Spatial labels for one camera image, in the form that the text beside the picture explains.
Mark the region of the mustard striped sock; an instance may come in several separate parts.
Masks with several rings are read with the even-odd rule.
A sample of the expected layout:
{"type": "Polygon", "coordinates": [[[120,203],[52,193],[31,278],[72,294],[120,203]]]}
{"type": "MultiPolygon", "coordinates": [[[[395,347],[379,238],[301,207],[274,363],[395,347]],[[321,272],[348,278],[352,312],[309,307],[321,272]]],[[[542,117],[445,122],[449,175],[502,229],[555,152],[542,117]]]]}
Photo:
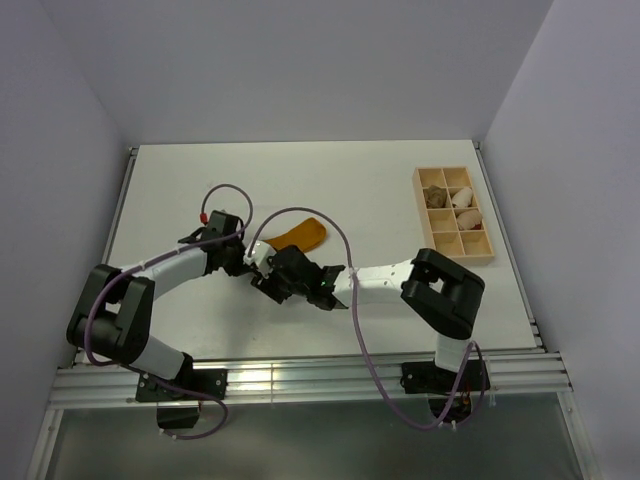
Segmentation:
{"type": "Polygon", "coordinates": [[[276,251],[296,246],[303,253],[308,253],[322,245],[326,237],[326,227],[316,218],[309,217],[286,233],[264,239],[264,242],[276,251]]]}

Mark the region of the brown sock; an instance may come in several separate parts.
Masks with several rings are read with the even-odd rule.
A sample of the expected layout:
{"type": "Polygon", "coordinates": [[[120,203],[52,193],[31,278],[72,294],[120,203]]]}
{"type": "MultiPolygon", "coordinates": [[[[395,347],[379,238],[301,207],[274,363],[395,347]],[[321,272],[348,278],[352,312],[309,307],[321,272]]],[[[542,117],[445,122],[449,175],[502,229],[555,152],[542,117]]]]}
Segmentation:
{"type": "Polygon", "coordinates": [[[441,209],[446,207],[447,191],[437,185],[430,185],[424,190],[426,207],[428,209],[441,209]]]}

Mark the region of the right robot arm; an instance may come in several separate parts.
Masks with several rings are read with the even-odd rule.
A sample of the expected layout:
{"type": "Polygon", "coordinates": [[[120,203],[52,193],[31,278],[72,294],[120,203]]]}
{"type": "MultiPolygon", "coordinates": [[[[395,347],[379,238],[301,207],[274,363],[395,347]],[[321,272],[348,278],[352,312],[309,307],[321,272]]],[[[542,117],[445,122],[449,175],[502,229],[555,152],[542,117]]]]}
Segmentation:
{"type": "Polygon", "coordinates": [[[323,310],[403,303],[436,332],[433,378],[452,390],[468,374],[463,361],[485,282],[439,252],[424,248],[413,259],[374,267],[321,267],[298,247],[280,251],[264,242],[247,248],[243,262],[252,284],[276,303],[292,296],[323,310]]]}

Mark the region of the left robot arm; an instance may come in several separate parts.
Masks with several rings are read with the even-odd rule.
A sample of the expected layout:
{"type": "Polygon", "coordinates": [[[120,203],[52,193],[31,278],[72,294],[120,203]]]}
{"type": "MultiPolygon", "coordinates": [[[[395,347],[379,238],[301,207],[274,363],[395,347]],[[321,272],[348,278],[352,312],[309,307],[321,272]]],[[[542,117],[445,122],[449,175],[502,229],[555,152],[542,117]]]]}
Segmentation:
{"type": "Polygon", "coordinates": [[[189,354],[151,335],[154,301],[220,269],[229,276],[250,271],[243,263],[243,220],[217,210],[201,220],[204,224],[169,252],[132,266],[94,267],[66,330],[67,341],[87,356],[159,379],[159,388],[172,399],[211,395],[222,382],[196,373],[189,354]]]}

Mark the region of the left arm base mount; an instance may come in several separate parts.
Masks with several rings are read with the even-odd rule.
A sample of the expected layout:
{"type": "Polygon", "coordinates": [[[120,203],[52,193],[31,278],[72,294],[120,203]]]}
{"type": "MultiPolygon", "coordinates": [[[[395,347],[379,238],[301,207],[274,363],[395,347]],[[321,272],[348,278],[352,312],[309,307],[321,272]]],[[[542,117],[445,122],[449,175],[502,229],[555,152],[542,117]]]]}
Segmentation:
{"type": "Polygon", "coordinates": [[[163,433],[179,439],[202,438],[219,431],[229,418],[229,409],[224,403],[227,385],[228,370],[224,368],[196,369],[174,380],[161,380],[144,373],[139,376],[135,401],[157,405],[156,423],[163,433]],[[200,420],[207,401],[221,408],[221,419],[211,431],[189,434],[200,420]]]}

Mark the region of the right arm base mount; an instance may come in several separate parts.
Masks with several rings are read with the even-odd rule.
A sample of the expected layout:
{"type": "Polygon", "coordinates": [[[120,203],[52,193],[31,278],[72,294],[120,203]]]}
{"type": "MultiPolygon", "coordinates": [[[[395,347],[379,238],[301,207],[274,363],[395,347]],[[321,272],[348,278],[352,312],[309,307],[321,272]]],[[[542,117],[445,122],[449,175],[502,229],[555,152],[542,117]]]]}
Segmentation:
{"type": "MultiPolygon", "coordinates": [[[[437,367],[434,361],[405,362],[401,364],[401,372],[400,385],[406,394],[435,395],[428,399],[428,404],[433,416],[438,417],[444,411],[456,373],[437,367]]],[[[472,395],[487,393],[490,387],[486,364],[469,360],[444,422],[452,425],[466,420],[474,410],[472,395]]]]}

